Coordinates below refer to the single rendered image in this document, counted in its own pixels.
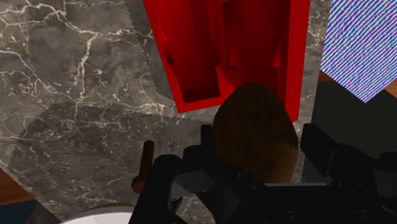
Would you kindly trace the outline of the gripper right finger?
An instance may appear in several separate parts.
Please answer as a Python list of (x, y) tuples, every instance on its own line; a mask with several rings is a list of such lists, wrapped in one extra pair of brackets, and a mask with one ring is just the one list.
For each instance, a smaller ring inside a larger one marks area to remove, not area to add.
[(313, 123), (303, 125), (300, 149), (335, 190), (332, 224), (397, 224), (396, 152), (373, 158)]

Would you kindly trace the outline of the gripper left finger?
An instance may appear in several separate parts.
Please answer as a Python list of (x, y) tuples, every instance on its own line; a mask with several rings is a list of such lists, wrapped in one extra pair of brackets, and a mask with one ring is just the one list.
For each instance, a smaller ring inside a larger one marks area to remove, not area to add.
[(215, 154), (212, 127), (202, 125), (200, 144), (187, 147), (182, 157), (153, 157), (129, 224), (188, 224), (177, 211), (189, 195), (198, 197), (215, 224), (265, 224), (257, 205), (249, 201), (261, 187)]

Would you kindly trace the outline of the brown wooden stick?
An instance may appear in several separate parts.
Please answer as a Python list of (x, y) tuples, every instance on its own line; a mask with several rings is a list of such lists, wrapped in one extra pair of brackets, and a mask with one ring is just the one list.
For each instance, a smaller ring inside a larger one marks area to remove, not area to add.
[(147, 140), (143, 144), (139, 173), (131, 182), (131, 187), (135, 193), (140, 194), (144, 189), (144, 184), (153, 166), (154, 148), (155, 144), (151, 140)]

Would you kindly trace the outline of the brown egg-shaped object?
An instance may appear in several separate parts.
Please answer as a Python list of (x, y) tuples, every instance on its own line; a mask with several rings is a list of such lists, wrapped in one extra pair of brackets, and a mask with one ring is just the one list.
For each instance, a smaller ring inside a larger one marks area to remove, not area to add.
[(284, 105), (269, 88), (249, 82), (219, 107), (212, 123), (216, 154), (262, 183), (290, 183), (298, 136)]

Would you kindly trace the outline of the white bowl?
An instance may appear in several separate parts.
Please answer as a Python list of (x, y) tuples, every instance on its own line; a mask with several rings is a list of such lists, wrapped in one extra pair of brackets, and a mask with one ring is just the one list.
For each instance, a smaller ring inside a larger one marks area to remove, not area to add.
[(134, 206), (117, 204), (89, 209), (59, 224), (129, 224)]

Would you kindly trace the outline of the red open box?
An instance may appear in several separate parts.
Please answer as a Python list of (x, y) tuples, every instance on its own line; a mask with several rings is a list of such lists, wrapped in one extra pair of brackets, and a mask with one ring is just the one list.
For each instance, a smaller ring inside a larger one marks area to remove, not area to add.
[(310, 0), (143, 0), (180, 113), (268, 87), (299, 117)]

